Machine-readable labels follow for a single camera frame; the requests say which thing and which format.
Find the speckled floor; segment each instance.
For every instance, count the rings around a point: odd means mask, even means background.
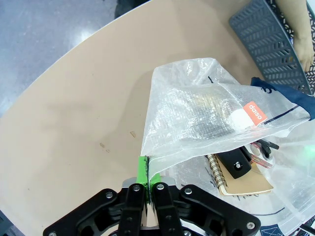
[[[0,117],[70,49],[114,19],[117,0],[0,0]]]

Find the spiral notebook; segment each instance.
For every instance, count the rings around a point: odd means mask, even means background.
[[[273,189],[255,163],[252,164],[252,169],[248,173],[234,179],[215,154],[207,157],[218,189],[223,195],[252,195],[267,193]]]

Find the blue fabric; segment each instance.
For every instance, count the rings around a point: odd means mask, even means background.
[[[274,85],[269,84],[266,81],[262,81],[260,78],[253,77],[251,86],[261,87],[265,92],[271,93],[272,89],[279,91],[283,96],[285,96],[290,102],[293,102],[300,107],[303,107],[307,111],[311,119],[315,119],[315,97],[308,96],[294,88],[287,85]]]

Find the daiso label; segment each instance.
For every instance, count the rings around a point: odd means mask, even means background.
[[[260,123],[266,121],[267,116],[261,111],[261,109],[257,106],[253,101],[246,104],[243,109],[250,116],[254,124],[257,126]]]

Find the person's arm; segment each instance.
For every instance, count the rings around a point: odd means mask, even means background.
[[[306,0],[276,0],[278,7],[294,31],[293,47],[304,71],[314,61],[310,18]]]

